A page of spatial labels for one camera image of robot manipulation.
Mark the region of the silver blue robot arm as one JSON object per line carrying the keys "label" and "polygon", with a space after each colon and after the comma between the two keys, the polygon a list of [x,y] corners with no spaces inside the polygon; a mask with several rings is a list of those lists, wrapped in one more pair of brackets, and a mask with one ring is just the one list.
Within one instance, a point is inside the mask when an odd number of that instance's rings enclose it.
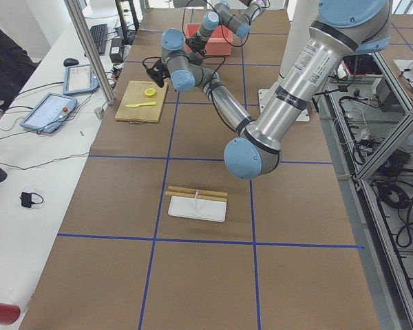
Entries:
{"label": "silver blue robot arm", "polygon": [[307,44],[260,116],[253,118],[222,84],[217,71],[203,66],[202,55],[215,28],[226,27],[244,39],[265,9],[265,1],[247,1],[246,11],[237,16],[227,2],[218,2],[192,36],[174,28],[165,30],[162,55],[146,69],[159,87],[169,79],[179,92],[203,90],[236,134],[226,145],[224,162],[239,179],[254,179],[277,168],[283,136],[344,57],[381,51],[390,40],[391,1],[320,1]]}
{"label": "silver blue robot arm", "polygon": [[243,1],[246,10],[236,15],[228,1],[219,1],[202,18],[199,25],[187,25],[185,44],[188,52],[204,56],[229,56],[231,49],[241,47],[233,42],[238,37],[245,43],[251,25],[271,6],[270,1]]}

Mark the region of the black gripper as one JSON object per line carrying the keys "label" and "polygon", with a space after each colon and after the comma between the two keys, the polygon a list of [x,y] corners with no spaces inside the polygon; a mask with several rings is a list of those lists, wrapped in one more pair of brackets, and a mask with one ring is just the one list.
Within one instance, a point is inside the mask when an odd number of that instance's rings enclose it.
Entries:
{"label": "black gripper", "polygon": [[198,53],[199,55],[206,54],[206,47],[207,42],[201,38],[200,35],[193,34],[189,38],[186,39],[186,45],[191,49],[193,53]]}
{"label": "black gripper", "polygon": [[168,78],[168,69],[162,61],[156,61],[152,67],[147,68],[147,75],[159,86],[163,88],[165,79]]}

